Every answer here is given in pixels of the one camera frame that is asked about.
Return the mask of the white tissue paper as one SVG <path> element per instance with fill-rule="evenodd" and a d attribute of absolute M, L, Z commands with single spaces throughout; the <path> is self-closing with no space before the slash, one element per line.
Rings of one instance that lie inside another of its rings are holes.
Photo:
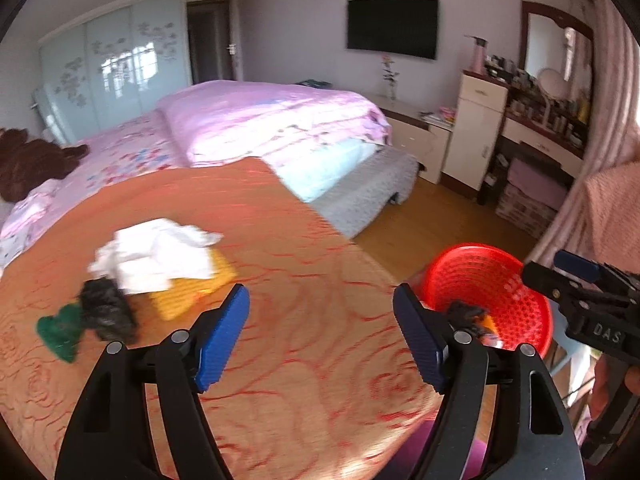
<path fill-rule="evenodd" d="M 115 274 L 126 294 L 164 292 L 179 278 L 207 280 L 216 271 L 209 249 L 224 236 L 160 218 L 114 236 Z"/>

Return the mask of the pink folded quilt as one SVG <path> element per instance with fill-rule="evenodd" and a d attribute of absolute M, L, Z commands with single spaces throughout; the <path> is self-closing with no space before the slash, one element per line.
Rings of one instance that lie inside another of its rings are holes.
<path fill-rule="evenodd" d="M 386 145 L 392 131 L 364 96 L 299 84 L 207 81 L 164 96 L 157 110 L 192 166 L 263 158 L 307 141 Z"/>

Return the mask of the pink knitted garment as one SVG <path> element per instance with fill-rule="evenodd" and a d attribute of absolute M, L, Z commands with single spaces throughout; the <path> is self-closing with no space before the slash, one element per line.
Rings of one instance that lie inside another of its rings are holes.
<path fill-rule="evenodd" d="M 586 180 L 593 253 L 597 261 L 638 274 L 639 163 L 610 168 Z"/>

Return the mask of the dark bedroom door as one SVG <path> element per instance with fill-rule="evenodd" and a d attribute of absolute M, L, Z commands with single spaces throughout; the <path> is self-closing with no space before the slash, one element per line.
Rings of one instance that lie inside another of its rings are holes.
<path fill-rule="evenodd" d="M 189 2 L 186 16 L 194 84 L 233 80 L 230 0 Z"/>

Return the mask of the dressing table with mirror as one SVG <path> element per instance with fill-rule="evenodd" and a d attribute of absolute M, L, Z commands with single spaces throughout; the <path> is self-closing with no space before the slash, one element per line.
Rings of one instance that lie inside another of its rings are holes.
<path fill-rule="evenodd" d="M 492 82 L 506 84 L 494 154 L 477 193 L 495 202 L 507 185 L 558 210 L 582 169 L 594 90 L 594 32 L 572 14 L 521 3 L 518 66 L 492 58 Z"/>

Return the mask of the purple cushioned vanity stool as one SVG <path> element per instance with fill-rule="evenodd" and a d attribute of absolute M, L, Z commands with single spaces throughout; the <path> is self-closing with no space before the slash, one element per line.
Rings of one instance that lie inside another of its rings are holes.
<path fill-rule="evenodd" d="M 511 162 L 508 181 L 527 197 L 555 211 L 561 209 L 568 194 L 566 187 L 559 181 L 518 158 Z"/>

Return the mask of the round white vanity mirror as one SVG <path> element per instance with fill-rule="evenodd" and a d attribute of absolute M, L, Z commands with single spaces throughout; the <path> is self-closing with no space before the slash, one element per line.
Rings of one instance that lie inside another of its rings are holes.
<path fill-rule="evenodd" d="M 544 109 L 544 118 L 542 123 L 544 127 L 548 126 L 549 116 L 553 101 L 563 101 L 568 96 L 568 83 L 554 68 L 544 68 L 537 76 L 537 84 L 546 108 Z"/>

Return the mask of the green yellow scouring sponge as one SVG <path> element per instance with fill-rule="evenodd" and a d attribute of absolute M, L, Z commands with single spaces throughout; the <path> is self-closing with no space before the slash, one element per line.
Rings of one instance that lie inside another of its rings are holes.
<path fill-rule="evenodd" d="M 36 323 L 36 332 L 44 345 L 66 363 L 75 361 L 84 331 L 78 304 L 66 304 L 56 315 L 43 316 Z"/>

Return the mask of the pink thermos bottle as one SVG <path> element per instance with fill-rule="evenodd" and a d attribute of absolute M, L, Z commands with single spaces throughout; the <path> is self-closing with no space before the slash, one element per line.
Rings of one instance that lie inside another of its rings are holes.
<path fill-rule="evenodd" d="M 477 75 L 485 75 L 485 60 L 486 60 L 486 48 L 487 40 L 477 36 L 466 35 L 466 38 L 474 40 L 474 48 L 472 53 L 472 61 L 469 67 L 469 71 Z"/>

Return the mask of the wall mounted black television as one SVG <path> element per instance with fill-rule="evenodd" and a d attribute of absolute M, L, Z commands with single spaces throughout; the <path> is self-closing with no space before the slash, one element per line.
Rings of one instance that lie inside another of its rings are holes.
<path fill-rule="evenodd" d="M 348 0 L 346 48 L 435 61 L 439 0 Z"/>

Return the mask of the low white tv cabinet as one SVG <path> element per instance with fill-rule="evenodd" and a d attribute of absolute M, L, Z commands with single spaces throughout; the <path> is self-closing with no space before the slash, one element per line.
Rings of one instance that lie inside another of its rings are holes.
<path fill-rule="evenodd" d="M 393 146 L 413 155 L 420 164 L 420 177 L 439 184 L 447 156 L 451 127 L 434 116 L 424 120 L 418 108 L 385 96 L 367 94 L 392 127 Z"/>

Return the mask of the pink curtain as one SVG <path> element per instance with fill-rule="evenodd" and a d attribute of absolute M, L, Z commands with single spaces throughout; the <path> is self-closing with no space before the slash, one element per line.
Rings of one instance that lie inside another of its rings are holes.
<path fill-rule="evenodd" d="M 631 162 L 639 130 L 639 46 L 612 0 L 596 0 L 596 82 L 589 140 L 582 169 L 551 226 L 528 255 L 551 266 L 560 249 L 591 259 L 593 244 L 587 181 L 595 174 Z"/>

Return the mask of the rose in glass vase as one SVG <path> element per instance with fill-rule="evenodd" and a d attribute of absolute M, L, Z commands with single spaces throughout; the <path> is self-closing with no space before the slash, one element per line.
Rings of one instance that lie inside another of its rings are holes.
<path fill-rule="evenodd" d="M 389 54 L 382 55 L 383 80 L 387 86 L 387 97 L 395 101 L 397 99 L 397 78 L 399 73 L 394 70 L 394 60 Z"/>

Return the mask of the bed with grey base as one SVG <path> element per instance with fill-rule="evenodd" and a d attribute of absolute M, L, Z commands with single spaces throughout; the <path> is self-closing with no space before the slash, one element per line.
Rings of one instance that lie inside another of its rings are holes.
<path fill-rule="evenodd" d="M 346 139 L 300 142 L 263 158 L 222 166 L 192 166 L 161 112 L 151 110 L 85 140 L 90 153 L 63 180 L 47 180 L 1 216 L 1 264 L 8 266 L 47 230 L 102 188 L 169 169 L 214 168 L 242 160 L 267 167 L 302 203 L 351 240 L 391 202 L 410 195 L 419 163 L 390 143 Z"/>

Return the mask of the white tall cabinet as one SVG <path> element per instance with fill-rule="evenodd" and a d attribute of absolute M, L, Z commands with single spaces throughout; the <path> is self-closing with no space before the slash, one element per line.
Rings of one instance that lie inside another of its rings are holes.
<path fill-rule="evenodd" d="M 482 187 L 499 135 L 508 87 L 465 70 L 442 173 L 473 192 Z"/>

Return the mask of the red plastic mesh basket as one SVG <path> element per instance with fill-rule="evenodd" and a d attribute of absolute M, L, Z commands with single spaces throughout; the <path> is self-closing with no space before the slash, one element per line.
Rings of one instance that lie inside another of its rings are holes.
<path fill-rule="evenodd" d="M 552 311 L 546 297 L 523 284 L 522 270 L 520 260 L 497 247 L 454 245 L 426 267 L 419 298 L 438 312 L 455 301 L 481 307 L 494 321 L 504 348 L 527 342 L 544 356 L 553 336 Z"/>

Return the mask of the glass sliding door wardrobe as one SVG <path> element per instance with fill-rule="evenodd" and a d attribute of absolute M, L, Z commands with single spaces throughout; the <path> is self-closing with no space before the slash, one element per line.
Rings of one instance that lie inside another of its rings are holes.
<path fill-rule="evenodd" d="M 39 40 L 37 110 L 75 144 L 192 84 L 186 0 L 116 0 Z"/>

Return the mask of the brown plush bear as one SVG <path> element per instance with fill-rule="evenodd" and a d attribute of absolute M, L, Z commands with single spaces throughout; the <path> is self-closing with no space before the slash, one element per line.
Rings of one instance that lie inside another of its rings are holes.
<path fill-rule="evenodd" d="M 26 129 L 1 129 L 1 198 L 15 204 L 47 180 L 63 180 L 90 153 L 87 144 L 61 148 L 42 139 L 28 140 Z"/>

